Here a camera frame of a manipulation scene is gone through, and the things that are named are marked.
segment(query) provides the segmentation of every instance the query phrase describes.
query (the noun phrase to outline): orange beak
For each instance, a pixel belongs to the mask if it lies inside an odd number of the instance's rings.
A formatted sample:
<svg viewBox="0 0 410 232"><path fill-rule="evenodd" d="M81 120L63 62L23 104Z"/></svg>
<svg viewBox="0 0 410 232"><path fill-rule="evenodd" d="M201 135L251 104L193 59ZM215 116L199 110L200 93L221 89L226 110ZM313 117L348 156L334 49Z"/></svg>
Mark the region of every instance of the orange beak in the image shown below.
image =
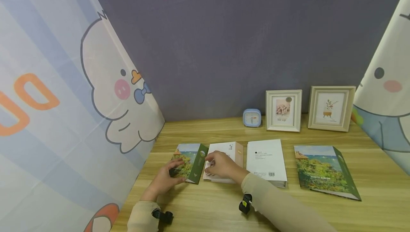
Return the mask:
<svg viewBox="0 0 410 232"><path fill-rule="evenodd" d="M131 74L132 74L131 83L136 84L141 79L141 75L136 70L131 71Z"/></svg>

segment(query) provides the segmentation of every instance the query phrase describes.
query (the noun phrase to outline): white picture frame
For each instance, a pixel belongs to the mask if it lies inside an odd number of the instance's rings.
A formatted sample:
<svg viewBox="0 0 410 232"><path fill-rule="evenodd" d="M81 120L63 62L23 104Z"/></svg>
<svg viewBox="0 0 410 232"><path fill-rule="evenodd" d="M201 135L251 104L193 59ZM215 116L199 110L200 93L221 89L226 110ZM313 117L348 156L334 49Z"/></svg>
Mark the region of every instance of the white picture frame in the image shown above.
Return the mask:
<svg viewBox="0 0 410 232"><path fill-rule="evenodd" d="M302 90L266 91L266 130L300 132Z"/></svg>
<svg viewBox="0 0 410 232"><path fill-rule="evenodd" d="M312 86L309 129L348 132L355 86Z"/></svg>

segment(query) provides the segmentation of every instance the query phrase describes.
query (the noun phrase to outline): alarm clock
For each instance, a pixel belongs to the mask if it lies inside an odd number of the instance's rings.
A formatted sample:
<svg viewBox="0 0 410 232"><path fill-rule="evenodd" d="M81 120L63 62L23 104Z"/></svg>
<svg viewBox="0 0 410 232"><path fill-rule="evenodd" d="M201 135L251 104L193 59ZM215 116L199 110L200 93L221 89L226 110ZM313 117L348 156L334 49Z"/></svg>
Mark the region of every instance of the alarm clock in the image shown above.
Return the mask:
<svg viewBox="0 0 410 232"><path fill-rule="evenodd" d="M243 124L248 127L259 127L262 121L261 111L248 108L243 111Z"/></svg>

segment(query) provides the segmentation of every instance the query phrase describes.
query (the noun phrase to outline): sleeve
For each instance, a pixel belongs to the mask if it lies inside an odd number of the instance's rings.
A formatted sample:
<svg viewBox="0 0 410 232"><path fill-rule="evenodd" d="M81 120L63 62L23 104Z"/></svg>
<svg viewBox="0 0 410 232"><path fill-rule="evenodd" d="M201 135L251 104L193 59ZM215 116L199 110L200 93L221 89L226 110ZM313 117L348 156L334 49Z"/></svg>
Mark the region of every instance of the sleeve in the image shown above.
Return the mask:
<svg viewBox="0 0 410 232"><path fill-rule="evenodd" d="M157 232L159 219L152 216L155 209L160 209L156 202L140 201L134 205L128 220L128 232Z"/></svg>
<svg viewBox="0 0 410 232"><path fill-rule="evenodd" d="M252 195L252 205L281 232L336 232L314 210L268 181L249 173L242 182L244 194Z"/></svg>

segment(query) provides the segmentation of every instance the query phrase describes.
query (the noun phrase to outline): person's left hand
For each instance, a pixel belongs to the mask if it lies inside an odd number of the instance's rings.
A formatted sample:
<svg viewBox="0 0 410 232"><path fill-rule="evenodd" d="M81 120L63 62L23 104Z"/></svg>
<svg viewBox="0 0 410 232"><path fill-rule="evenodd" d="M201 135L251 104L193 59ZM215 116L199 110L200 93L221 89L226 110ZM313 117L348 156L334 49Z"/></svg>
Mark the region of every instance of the person's left hand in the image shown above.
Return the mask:
<svg viewBox="0 0 410 232"><path fill-rule="evenodd" d="M182 158L174 159L165 164L157 173L154 180L142 194L140 201L156 202L160 194L165 194L173 186L183 183L186 178L171 178L169 170L184 164Z"/></svg>

